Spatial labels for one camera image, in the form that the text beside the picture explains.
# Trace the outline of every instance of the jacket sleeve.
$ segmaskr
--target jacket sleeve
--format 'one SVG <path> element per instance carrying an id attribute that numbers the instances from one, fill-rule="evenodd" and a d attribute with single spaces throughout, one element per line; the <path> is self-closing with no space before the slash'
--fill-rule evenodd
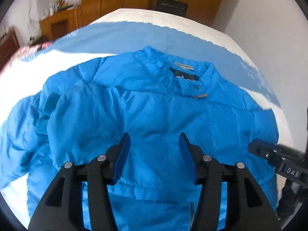
<path id="1" fill-rule="evenodd" d="M 252 128 L 249 141 L 259 138 L 261 140 L 277 144 L 278 128 L 273 110 L 255 110 L 252 114 Z"/>
<path id="2" fill-rule="evenodd" d="M 35 131 L 39 99 L 40 92 L 20 100 L 0 127 L 0 189 L 28 172 L 32 152 L 44 137 Z"/>

